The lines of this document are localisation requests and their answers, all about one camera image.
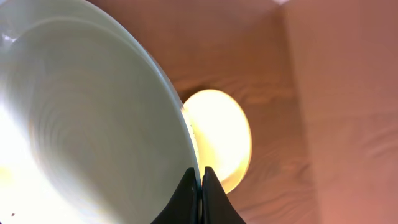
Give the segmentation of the yellow plate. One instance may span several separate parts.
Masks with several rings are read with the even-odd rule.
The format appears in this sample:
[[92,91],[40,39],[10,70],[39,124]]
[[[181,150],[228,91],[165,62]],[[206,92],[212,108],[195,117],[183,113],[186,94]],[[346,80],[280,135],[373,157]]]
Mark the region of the yellow plate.
[[220,90],[201,90],[183,104],[182,114],[190,130],[203,179],[211,167],[225,193],[243,180],[252,156],[248,119],[240,105]]

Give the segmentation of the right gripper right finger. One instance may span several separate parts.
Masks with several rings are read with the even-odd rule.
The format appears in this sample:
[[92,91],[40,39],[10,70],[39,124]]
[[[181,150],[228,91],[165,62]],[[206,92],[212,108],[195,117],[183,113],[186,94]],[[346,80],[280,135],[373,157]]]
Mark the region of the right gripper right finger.
[[246,224],[233,208],[211,167],[205,167],[202,184],[203,224]]

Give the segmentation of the light blue plate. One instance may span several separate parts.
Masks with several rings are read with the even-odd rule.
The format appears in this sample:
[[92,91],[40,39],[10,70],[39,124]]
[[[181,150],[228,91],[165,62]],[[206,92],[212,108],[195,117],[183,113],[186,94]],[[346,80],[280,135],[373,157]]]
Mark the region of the light blue plate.
[[181,109],[94,4],[2,1],[1,222],[153,222],[197,166]]

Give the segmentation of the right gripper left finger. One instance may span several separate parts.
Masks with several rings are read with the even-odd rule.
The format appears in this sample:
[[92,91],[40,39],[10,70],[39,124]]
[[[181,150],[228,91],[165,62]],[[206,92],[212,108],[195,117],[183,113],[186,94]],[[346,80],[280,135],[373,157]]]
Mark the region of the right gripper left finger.
[[198,186],[194,168],[188,168],[165,208],[151,224],[197,224]]

